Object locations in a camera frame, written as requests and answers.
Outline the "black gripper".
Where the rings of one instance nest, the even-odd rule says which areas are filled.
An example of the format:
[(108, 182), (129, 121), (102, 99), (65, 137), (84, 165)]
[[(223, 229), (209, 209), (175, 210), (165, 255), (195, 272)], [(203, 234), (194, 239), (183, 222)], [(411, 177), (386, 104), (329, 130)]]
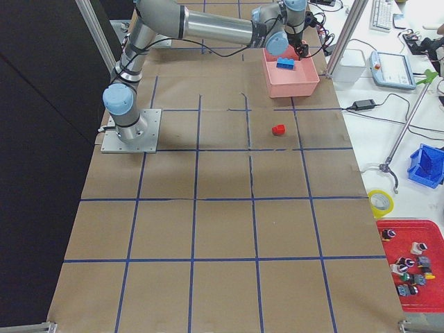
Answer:
[(289, 44), (293, 47), (299, 58), (307, 58), (309, 55), (309, 46), (302, 40), (303, 30), (289, 35)]

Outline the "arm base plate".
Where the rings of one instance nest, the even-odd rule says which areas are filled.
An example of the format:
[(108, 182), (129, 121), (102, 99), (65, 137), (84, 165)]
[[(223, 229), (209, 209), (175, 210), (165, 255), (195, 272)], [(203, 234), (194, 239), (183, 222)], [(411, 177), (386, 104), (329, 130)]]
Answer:
[(109, 116), (101, 144), (102, 153), (156, 153), (162, 109), (140, 109), (139, 120), (131, 127), (118, 127)]

